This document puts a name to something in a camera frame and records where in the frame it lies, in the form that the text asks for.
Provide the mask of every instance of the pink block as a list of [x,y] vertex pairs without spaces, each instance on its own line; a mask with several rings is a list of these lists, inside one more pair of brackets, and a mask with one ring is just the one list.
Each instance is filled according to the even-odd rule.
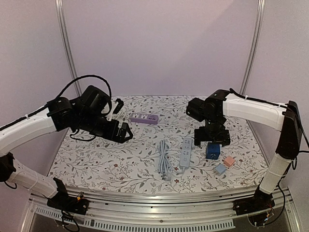
[[224,164],[227,167],[231,167],[234,162],[235,162],[235,160],[232,157],[230,157],[230,156],[226,157],[226,159],[224,160]]

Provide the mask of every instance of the purple power strip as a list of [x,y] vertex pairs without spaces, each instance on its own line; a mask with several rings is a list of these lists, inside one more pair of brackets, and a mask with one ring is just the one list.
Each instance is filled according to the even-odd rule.
[[148,114],[139,114],[131,113],[129,117],[131,122],[146,123],[146,124],[158,124],[159,117],[158,115],[148,115]]

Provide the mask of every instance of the floral tablecloth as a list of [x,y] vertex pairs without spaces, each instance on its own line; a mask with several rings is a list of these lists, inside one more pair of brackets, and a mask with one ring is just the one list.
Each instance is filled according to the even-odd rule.
[[[267,169],[260,148],[243,119],[227,118],[231,144],[221,148],[218,160],[205,157],[205,149],[194,147],[191,164],[183,175],[162,180],[157,170],[158,144],[165,139],[170,147],[168,159],[175,170],[183,137],[194,137],[194,129],[203,125],[185,114],[191,96],[130,96],[120,97],[125,105],[116,115],[128,122],[134,138],[117,144],[102,138],[81,142],[66,135],[49,176],[57,177],[66,185],[105,191],[130,193],[188,193],[233,189],[257,185]],[[132,112],[159,115],[158,125],[131,123]],[[87,132],[78,137],[90,138]],[[236,162],[221,176],[213,168],[232,156]]]

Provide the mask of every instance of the small cube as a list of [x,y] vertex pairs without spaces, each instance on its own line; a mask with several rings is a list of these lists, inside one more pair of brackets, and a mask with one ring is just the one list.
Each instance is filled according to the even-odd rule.
[[222,164],[219,164],[214,168],[214,171],[217,175],[222,175],[226,171],[226,167],[224,167]]
[[226,157],[226,159],[224,160],[224,164],[227,167],[231,167],[234,164],[234,162],[235,162],[235,160],[230,156]]
[[210,160],[217,160],[220,155],[220,145],[208,143],[206,147],[206,158]]

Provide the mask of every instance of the blue cube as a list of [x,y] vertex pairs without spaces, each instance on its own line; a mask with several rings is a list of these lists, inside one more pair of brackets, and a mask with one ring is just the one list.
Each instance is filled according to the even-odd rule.
[[206,147],[206,158],[210,160],[217,160],[220,155],[220,145],[208,143]]
[[226,171],[226,167],[222,164],[219,164],[217,167],[213,169],[217,175],[222,175]]

